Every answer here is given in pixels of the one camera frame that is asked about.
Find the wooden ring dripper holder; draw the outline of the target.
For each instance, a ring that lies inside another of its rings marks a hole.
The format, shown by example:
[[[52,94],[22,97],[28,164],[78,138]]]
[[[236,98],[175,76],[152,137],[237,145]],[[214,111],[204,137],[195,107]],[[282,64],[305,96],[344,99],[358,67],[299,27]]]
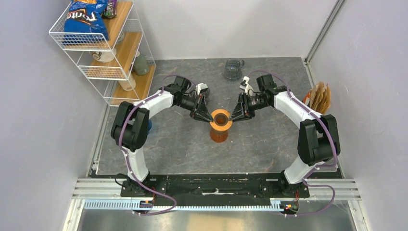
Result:
[[[213,121],[210,126],[215,131],[227,131],[232,126],[230,113],[225,109],[216,109],[211,113]]]

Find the orange glass carafe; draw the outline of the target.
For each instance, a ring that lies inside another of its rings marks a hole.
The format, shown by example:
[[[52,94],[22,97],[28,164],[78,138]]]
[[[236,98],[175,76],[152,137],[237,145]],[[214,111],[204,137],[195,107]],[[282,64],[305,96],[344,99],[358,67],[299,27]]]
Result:
[[[228,138],[228,131],[224,130],[224,131],[218,131],[215,129],[211,129],[210,130],[210,138],[211,140],[213,140],[214,142],[217,143],[221,143],[224,142],[227,138]]]

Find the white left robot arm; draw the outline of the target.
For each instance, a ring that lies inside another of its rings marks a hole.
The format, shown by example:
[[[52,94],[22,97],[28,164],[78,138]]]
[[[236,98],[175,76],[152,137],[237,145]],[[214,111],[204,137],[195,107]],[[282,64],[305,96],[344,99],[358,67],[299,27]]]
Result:
[[[131,180],[143,182],[149,175],[143,146],[148,136],[149,121],[153,116],[167,108],[178,106],[189,111],[194,120],[213,121],[205,101],[209,87],[204,83],[198,84],[194,97],[185,91],[179,84],[170,84],[140,102],[120,104],[111,129],[111,137],[124,155],[127,175]]]

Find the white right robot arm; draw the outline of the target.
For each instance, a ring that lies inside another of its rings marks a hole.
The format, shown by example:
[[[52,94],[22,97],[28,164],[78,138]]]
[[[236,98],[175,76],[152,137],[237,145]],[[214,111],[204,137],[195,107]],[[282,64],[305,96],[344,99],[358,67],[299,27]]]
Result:
[[[253,90],[249,80],[248,76],[242,78],[242,93],[229,117],[231,121],[249,120],[255,117],[257,110],[273,107],[284,113],[299,129],[298,157],[281,172],[278,179],[280,192],[300,187],[315,168],[323,166],[329,160],[337,164],[340,144],[334,116],[312,110],[296,98],[287,86],[278,86],[272,74],[256,79],[258,91]]]

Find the smoky glass dripper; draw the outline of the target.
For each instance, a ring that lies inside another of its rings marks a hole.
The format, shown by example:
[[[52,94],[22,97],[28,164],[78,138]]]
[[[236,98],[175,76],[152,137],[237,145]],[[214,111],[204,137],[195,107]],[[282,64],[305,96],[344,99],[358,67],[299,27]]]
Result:
[[[209,97],[210,97],[210,89],[209,88],[205,88],[205,89],[201,89],[200,93],[204,96],[204,101],[205,104],[208,105],[209,103]]]

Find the blue plastic dripper cone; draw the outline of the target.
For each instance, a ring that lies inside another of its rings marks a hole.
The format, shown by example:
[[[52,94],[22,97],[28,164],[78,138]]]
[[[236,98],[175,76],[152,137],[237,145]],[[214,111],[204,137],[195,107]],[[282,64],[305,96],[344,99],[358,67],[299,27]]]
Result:
[[[148,121],[148,133],[150,132],[150,130],[152,129],[153,123],[152,121],[149,119]]]

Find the coffee paper filter box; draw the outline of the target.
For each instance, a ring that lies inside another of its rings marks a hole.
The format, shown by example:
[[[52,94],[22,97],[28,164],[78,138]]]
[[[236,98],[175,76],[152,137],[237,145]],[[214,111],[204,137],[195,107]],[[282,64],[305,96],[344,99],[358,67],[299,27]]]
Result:
[[[306,106],[309,106],[309,102],[310,102],[310,98],[311,98],[311,90],[306,94],[306,96],[303,98],[303,103]]]

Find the brown paper coffee filters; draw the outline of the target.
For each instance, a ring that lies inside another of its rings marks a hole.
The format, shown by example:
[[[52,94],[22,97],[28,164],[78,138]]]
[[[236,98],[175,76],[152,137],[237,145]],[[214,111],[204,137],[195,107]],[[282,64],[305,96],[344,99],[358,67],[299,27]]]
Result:
[[[309,108],[325,115],[331,106],[331,89],[328,84],[320,81],[311,89]]]

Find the clear glass pitcher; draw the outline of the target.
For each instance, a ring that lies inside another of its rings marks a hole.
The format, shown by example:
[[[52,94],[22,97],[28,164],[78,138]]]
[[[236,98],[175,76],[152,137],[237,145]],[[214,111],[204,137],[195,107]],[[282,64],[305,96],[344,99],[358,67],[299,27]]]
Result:
[[[242,78],[242,68],[244,65],[244,60],[228,59],[223,69],[223,77],[228,80],[238,80]]]

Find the green ceramic vase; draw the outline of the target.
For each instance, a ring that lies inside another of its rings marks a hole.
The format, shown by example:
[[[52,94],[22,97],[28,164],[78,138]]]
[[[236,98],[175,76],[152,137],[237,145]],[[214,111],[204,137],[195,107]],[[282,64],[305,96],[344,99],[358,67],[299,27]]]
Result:
[[[150,72],[150,65],[147,58],[140,51],[137,51],[135,60],[133,63],[133,71],[138,76],[146,75]]]

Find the beige paper cup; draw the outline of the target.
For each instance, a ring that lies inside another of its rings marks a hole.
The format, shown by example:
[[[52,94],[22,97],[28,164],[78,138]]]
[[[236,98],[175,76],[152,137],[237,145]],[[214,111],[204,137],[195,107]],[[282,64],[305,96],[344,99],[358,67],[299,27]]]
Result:
[[[122,87],[123,90],[125,91],[133,91],[136,86],[136,81],[132,75],[132,73],[129,74],[128,79],[125,80],[119,80],[118,83]]]

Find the white ceramic mug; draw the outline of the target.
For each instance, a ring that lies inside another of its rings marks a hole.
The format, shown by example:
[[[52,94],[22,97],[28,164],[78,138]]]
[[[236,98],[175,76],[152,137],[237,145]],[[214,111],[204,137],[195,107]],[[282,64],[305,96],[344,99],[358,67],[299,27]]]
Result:
[[[90,51],[89,52],[94,60],[100,63],[108,63],[115,59],[116,57],[116,48],[113,48],[112,51]]]

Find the dark snack packet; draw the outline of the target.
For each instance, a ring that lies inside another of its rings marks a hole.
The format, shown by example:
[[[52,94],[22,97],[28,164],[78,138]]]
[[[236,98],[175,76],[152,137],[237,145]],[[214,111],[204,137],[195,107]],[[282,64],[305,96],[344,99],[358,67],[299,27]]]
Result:
[[[106,8],[104,12],[102,13],[102,17],[104,19],[113,19],[117,15],[117,0],[108,0]]]

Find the blue chips bag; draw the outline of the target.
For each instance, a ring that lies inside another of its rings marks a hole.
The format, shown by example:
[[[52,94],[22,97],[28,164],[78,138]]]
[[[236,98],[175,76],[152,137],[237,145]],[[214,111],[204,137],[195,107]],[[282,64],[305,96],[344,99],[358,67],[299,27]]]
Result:
[[[64,23],[66,33],[96,33],[96,39],[109,40],[102,13],[106,9],[106,0],[72,0]]]

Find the aluminium frame rail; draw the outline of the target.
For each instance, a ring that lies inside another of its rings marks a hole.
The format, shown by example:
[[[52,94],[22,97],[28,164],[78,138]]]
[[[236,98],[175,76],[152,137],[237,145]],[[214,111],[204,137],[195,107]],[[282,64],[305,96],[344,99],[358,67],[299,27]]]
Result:
[[[353,179],[331,178],[316,173],[288,188],[271,174],[169,174],[151,175],[139,185],[128,177],[78,179],[66,216],[64,230],[78,229],[85,208],[130,210],[146,214],[164,211],[289,211],[298,217],[289,202],[333,204],[346,201],[355,227],[367,231],[361,196]]]

